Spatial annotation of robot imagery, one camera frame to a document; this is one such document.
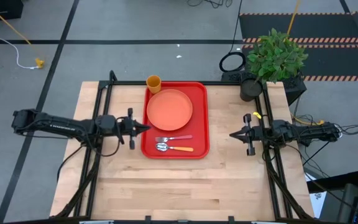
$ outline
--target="yellow object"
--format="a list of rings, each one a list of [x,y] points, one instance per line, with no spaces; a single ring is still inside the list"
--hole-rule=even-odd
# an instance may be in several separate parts
[[[41,60],[41,59],[39,59],[39,58],[36,58],[36,59],[35,59],[35,63],[37,64],[38,68],[43,68],[45,61],[44,61],[44,60]]]
[[[299,3],[301,3],[301,0],[297,0],[297,2],[296,2],[295,11],[292,14],[292,18],[291,18],[290,26],[288,27],[287,35],[290,35],[293,20],[295,19],[295,15],[298,12]]]
[[[316,122],[316,123],[311,123],[311,122],[302,121],[301,119],[295,117],[293,114],[291,114],[291,116],[295,119],[295,121],[297,121],[298,123],[301,123],[301,124],[307,124],[307,125],[322,125],[322,124],[324,124],[323,120],[320,120],[319,122]]]
[[[147,88],[153,94],[158,93],[161,90],[161,78],[157,75],[151,75],[146,79]]]
[[[261,116],[258,112],[254,112],[253,115],[255,115],[256,117],[258,117],[259,119],[262,119],[262,116]]]
[[[20,37],[22,37],[29,45],[31,45],[33,47],[33,49],[37,52],[37,49],[31,44],[31,42],[29,40],[27,40],[27,38],[25,36],[23,36],[19,31],[17,31],[10,23],[8,23],[1,15],[0,15],[0,19],[2,21],[5,22],[5,24],[7,26],[9,26],[9,28],[11,28],[17,35],[19,35]],[[37,66],[39,68],[42,68],[44,66],[44,60],[40,60],[39,58],[35,59],[35,62],[37,64]]]
[[[190,147],[173,147],[174,150],[181,150],[186,152],[193,152],[193,148]]]

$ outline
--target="spoon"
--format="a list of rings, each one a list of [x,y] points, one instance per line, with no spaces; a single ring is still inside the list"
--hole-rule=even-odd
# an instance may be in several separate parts
[[[165,143],[157,143],[155,145],[155,147],[157,148],[157,150],[165,152],[168,149],[174,149],[174,150],[181,150],[181,151],[186,151],[186,152],[193,152],[193,148],[192,147],[170,147]]]

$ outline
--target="wooden table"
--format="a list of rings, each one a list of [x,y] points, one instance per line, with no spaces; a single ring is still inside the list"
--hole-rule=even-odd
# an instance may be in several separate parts
[[[92,117],[98,82],[83,82],[74,119]],[[113,86],[109,114],[126,116],[134,109],[134,119],[142,121],[145,86]],[[206,86],[209,114],[209,154],[200,160],[156,160],[146,158],[140,149],[129,150],[129,140],[112,157],[102,157],[95,192],[92,219],[144,220],[274,220],[262,144],[255,142],[256,156],[247,156],[247,145],[230,138],[243,127],[242,117],[256,111],[255,102],[239,97],[239,86]],[[282,83],[268,84],[274,119],[290,120]],[[252,117],[251,125],[258,121]],[[104,138],[103,153],[115,150],[117,138]],[[79,142],[69,140],[65,157]],[[297,202],[311,216],[310,197],[299,153],[281,149],[287,185]],[[63,167],[51,215],[57,214],[78,188],[85,150]],[[281,216],[285,216],[282,195],[277,188]],[[85,214],[84,194],[82,213]]]

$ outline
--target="silver fork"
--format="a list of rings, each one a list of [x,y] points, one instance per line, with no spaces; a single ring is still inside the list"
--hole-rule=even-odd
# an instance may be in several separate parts
[[[191,139],[193,136],[191,134],[186,136],[178,136],[178,137],[156,137],[156,142],[167,142],[169,140],[180,140],[180,139]]]

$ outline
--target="plate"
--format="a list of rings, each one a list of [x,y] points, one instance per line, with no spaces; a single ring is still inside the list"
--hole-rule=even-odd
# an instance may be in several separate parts
[[[147,117],[156,127],[173,131],[189,122],[193,105],[186,94],[179,90],[162,90],[151,97],[147,105]]]

